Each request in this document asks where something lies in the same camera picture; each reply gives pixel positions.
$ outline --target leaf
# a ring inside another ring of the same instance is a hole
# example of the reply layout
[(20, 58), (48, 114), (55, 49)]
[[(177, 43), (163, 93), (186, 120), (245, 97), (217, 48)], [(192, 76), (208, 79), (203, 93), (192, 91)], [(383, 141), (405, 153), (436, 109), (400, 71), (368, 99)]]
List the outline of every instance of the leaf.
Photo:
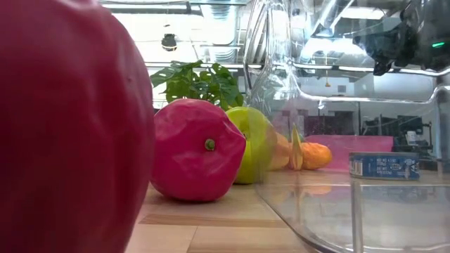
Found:
[(173, 60), (170, 64), (171, 67), (181, 68), (183, 70), (192, 70), (195, 67), (200, 67), (203, 64), (203, 61), (198, 60), (194, 63), (183, 63), (179, 61)]
[(241, 106), (244, 99), (230, 71), (214, 63), (212, 68), (200, 74), (195, 73), (193, 69), (202, 64), (201, 60), (194, 63), (172, 61), (170, 67), (152, 74), (150, 78), (154, 87), (167, 84), (163, 93), (169, 103), (179, 98), (196, 98), (207, 100), (223, 110), (228, 110), (230, 106)]
[(160, 84), (164, 84), (168, 80), (176, 77), (178, 73), (180, 73), (180, 69), (176, 69), (174, 67), (165, 67), (162, 70), (152, 74), (150, 76), (150, 80), (152, 81), (153, 87), (157, 87)]

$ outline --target ceiling duct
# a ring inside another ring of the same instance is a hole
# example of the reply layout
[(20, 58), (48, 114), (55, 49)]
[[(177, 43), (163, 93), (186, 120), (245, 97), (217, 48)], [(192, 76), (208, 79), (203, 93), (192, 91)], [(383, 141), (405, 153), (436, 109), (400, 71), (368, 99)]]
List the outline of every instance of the ceiling duct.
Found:
[(218, 47), (210, 47), (211, 61), (216, 63), (232, 63), (236, 59), (237, 50), (227, 48), (235, 43), (237, 8), (227, 5), (201, 6), (203, 17), (208, 24), (210, 41)]
[(354, 0), (327, 0), (322, 3), (319, 19), (313, 28), (313, 37), (332, 37), (342, 12), (352, 5)]

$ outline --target wooden table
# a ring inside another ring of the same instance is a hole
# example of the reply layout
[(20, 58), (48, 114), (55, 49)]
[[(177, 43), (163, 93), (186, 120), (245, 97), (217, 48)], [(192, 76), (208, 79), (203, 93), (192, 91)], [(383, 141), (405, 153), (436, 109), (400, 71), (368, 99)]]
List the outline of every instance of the wooden table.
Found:
[(127, 253), (315, 252), (256, 194), (234, 186), (221, 200), (186, 204), (149, 188)]

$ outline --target ceiling light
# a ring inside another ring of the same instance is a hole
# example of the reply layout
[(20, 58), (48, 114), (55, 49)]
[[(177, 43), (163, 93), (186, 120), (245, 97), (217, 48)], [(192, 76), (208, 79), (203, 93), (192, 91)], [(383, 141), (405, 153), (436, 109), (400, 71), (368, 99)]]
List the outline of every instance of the ceiling light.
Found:
[(323, 102), (322, 100), (319, 101), (319, 104), (317, 106), (317, 108), (319, 110), (323, 110), (325, 108), (325, 102)]
[(342, 12), (342, 18), (380, 20), (387, 10), (368, 7), (349, 7)]
[(302, 50), (303, 58), (312, 58), (319, 51), (323, 51), (325, 55), (328, 52), (341, 52), (352, 55), (366, 55), (366, 52), (352, 43), (352, 39), (319, 39), (310, 38)]

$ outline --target blue label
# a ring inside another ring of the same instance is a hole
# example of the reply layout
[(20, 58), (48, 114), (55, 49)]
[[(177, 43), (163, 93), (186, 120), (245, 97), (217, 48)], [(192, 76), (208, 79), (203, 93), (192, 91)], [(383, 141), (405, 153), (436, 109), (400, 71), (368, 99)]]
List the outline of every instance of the blue label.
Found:
[(353, 155), (350, 173), (382, 179), (419, 179), (418, 157), (392, 155)]

